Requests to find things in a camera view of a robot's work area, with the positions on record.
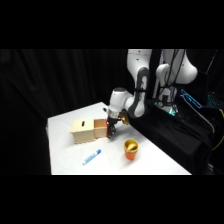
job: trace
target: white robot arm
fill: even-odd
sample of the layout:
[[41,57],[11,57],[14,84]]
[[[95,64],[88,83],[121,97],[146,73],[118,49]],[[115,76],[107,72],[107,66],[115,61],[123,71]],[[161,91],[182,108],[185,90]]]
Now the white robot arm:
[[156,71],[161,91],[157,107],[175,115],[174,100],[177,94],[174,84],[190,84],[197,77],[198,71],[187,57],[186,49],[163,49],[164,61]]
[[[129,49],[127,66],[135,82],[135,94],[133,96],[124,88],[114,89],[107,109],[109,138],[116,132],[114,125],[119,121],[123,109],[132,118],[145,114],[151,54],[152,49]],[[156,72],[162,88],[157,106],[170,112],[172,100],[176,96],[176,89],[171,87],[174,83],[191,83],[197,76],[197,69],[189,62],[185,49],[163,49],[163,56],[167,64],[159,66]]]
[[145,114],[151,54],[152,49],[129,49],[127,65],[135,82],[135,94],[133,96],[123,88],[114,89],[110,99],[110,106],[107,110],[109,138],[116,131],[114,125],[118,122],[119,115],[123,109],[132,118],[138,118]]

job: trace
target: blue marker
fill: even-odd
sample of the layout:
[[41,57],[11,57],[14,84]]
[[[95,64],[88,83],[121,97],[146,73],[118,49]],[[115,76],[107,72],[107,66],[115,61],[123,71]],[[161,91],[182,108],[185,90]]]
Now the blue marker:
[[93,155],[91,155],[89,158],[85,159],[82,164],[86,165],[89,161],[91,161],[93,158],[95,158],[97,155],[99,155],[101,153],[101,150],[98,150],[97,152],[95,152]]

